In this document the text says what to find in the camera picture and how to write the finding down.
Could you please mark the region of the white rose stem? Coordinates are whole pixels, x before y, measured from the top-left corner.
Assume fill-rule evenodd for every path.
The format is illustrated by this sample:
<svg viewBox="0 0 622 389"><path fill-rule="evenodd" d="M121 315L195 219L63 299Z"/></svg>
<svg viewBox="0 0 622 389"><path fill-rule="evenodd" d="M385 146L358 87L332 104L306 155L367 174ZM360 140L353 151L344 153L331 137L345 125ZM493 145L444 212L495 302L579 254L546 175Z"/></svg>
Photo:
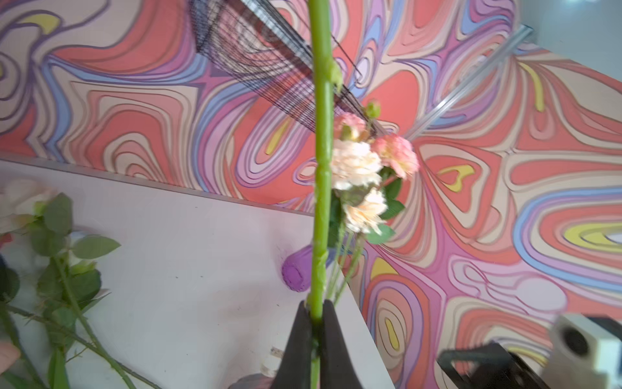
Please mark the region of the white rose stem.
<svg viewBox="0 0 622 389"><path fill-rule="evenodd" d="M330 6L328 1L308 2L309 25L313 52L314 98L316 140L315 172L316 200L314 209L314 236L312 280L307 297L307 308L313 329L310 386L320 384L320 335L325 287L327 285L328 238L330 224L331 168L334 124L334 58L332 55L332 35L330 30Z"/></svg>

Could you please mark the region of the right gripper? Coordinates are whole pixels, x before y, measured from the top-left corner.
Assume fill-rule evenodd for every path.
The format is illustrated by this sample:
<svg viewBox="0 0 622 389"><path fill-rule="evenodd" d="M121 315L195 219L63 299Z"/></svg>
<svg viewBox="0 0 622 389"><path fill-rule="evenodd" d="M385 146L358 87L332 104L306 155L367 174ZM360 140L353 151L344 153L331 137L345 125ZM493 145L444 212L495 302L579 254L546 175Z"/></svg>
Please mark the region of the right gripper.
<svg viewBox="0 0 622 389"><path fill-rule="evenodd" d="M549 389L523 359L496 342L477 348L444 350L438 355L437 364L457 388Z"/></svg>

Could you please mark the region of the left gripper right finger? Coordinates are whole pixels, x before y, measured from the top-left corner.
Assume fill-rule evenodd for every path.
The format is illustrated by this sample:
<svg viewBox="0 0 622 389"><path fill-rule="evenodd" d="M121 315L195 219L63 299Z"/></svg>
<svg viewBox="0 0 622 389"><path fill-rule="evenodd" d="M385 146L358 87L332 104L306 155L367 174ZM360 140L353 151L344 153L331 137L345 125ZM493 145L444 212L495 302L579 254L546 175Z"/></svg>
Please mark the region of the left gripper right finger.
<svg viewBox="0 0 622 389"><path fill-rule="evenodd" d="M332 301L325 300L320 330L320 388L362 389Z"/></svg>

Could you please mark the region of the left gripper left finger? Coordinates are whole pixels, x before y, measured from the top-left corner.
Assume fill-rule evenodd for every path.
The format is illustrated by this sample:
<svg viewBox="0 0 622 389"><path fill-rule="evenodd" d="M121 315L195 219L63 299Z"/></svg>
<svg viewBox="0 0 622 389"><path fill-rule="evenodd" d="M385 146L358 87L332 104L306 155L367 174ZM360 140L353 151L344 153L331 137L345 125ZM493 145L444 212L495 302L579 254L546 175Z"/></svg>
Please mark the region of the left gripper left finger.
<svg viewBox="0 0 622 389"><path fill-rule="evenodd" d="M271 389L311 388L313 335L309 312L301 301Z"/></svg>

